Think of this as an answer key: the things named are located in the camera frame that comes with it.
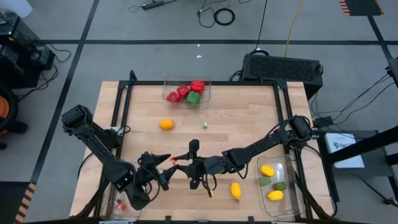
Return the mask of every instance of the yellow fruit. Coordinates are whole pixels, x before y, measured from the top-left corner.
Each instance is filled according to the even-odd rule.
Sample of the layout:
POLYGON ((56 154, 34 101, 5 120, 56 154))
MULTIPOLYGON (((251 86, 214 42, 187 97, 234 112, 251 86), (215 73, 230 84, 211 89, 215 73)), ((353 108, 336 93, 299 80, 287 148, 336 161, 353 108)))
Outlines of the yellow fruit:
POLYGON ((273 177, 275 175, 275 170, 271 166, 261 166, 260 173, 267 177, 273 177))
POLYGON ((236 199, 239 199, 241 197, 241 195, 242 195, 241 186, 239 186, 238 183, 233 182, 231 184, 231 194, 232 194, 232 197, 234 197, 236 199))
POLYGON ((172 119, 163 119, 160 123, 159 123, 159 127, 164 130, 170 130, 172 128, 174 128, 174 122, 172 119))
POLYGON ((282 200, 284 193, 281 190, 273 190, 267 196, 269 200, 282 200))

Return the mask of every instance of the wooden tabletop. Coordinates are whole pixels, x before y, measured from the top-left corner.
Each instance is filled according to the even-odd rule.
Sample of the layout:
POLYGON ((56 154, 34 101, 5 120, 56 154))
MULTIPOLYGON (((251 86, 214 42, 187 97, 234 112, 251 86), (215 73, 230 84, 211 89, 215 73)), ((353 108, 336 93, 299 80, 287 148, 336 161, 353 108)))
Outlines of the wooden tabletop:
MULTIPOLYGON (((310 118, 302 83, 289 83, 288 86, 293 114, 310 118)), ((111 123, 117 87, 118 82, 103 82, 94 115, 94 121, 102 127, 108 127, 111 123)), ((286 118, 283 101, 282 107, 286 118)), ((124 137, 121 159, 134 163, 145 151, 178 156, 188 152, 188 143, 192 139, 200 141, 199 156, 221 155, 222 151, 245 147, 263 138, 277 123, 271 86, 212 86, 211 100, 205 110, 170 109, 162 99, 162 86, 133 86, 127 117, 131 132, 124 137), (159 122, 165 118, 174 120, 173 130, 165 132, 159 129, 159 122), (207 129, 202 128, 205 121, 208 123, 207 129)), ((308 144, 318 149, 315 140, 308 144)), ((283 154, 282 146, 276 146, 260 156, 283 154)), ((256 158, 249 164, 248 177, 244 180, 237 174, 217 175, 218 186, 213 198, 209 198, 202 186, 190 190, 189 179, 183 172, 176 171, 168 191, 160 190, 159 196, 141 213, 124 212, 123 217, 135 217, 138 214, 141 220, 164 220, 166 215, 171 215, 173 220, 247 220, 248 216, 254 216, 257 221, 293 219, 271 217, 261 210, 254 173, 255 161, 256 158), (231 197, 229 188, 232 182, 238 182, 241 186, 242 197, 239 201, 231 197)), ((323 209, 332 214, 321 159, 314 152, 303 149, 302 161, 309 191, 323 209)), ((170 161, 165 161, 159 170, 171 166, 170 161)), ((101 163, 95 157, 82 168, 70 215, 77 214, 98 188, 101 168, 101 163)))

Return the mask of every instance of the orange wheel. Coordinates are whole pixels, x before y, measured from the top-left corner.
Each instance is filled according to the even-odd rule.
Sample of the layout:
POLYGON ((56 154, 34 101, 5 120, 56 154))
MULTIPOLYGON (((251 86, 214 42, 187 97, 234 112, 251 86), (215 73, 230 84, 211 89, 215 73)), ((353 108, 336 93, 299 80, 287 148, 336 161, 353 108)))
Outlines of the orange wheel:
MULTIPOLYGON (((0 96, 0 118, 6 118, 9 111, 10 111, 10 104, 7 102, 7 100, 4 97, 0 96)), ((0 136, 6 133, 7 130, 1 131, 0 136)))

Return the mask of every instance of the clear plastic container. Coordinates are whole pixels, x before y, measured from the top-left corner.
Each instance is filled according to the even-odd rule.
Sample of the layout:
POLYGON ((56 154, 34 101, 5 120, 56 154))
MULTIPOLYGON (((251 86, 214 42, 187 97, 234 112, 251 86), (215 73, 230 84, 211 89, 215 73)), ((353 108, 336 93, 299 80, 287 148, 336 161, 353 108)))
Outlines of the clear plastic container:
POLYGON ((278 157, 262 156, 257 159, 257 165, 254 166, 261 208, 272 217, 290 217, 301 215, 304 212, 302 194, 295 181, 292 161, 293 159, 289 155, 278 157), (270 184, 260 186, 259 178, 263 175, 259 171, 261 166, 265 165, 272 166, 275 170, 275 175, 270 177, 270 184), (286 183, 286 189, 283 190, 284 197, 282 200, 271 201, 267 195, 274 190, 274 184, 278 182, 286 183))
POLYGON ((163 99, 169 104, 171 108, 180 108, 180 109, 206 109, 208 106, 208 102, 211 97, 211 78, 210 77, 182 77, 169 75, 164 80, 163 85, 163 99), (186 86, 190 86, 192 81, 202 81, 205 83, 205 89, 200 96, 200 102, 196 104, 187 103, 185 99, 182 99, 178 103, 172 103, 167 100, 168 95, 174 91, 177 92, 177 88, 180 85, 185 84, 186 86))

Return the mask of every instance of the red bell pepper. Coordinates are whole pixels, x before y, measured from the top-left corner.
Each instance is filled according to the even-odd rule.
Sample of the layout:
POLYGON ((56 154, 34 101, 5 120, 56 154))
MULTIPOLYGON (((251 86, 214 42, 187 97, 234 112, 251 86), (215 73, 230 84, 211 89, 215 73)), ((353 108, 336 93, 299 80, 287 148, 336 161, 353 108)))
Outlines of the red bell pepper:
POLYGON ((167 100, 169 100, 172 103, 178 103, 181 100, 181 95, 174 91, 170 92, 170 94, 167 97, 167 100))
POLYGON ((189 94, 189 88, 186 85, 180 85, 177 88, 177 93, 179 93, 181 97, 185 99, 189 94))
POLYGON ((195 91, 199 94, 203 93, 205 89, 205 82, 202 81, 192 81, 191 82, 191 91, 195 91))

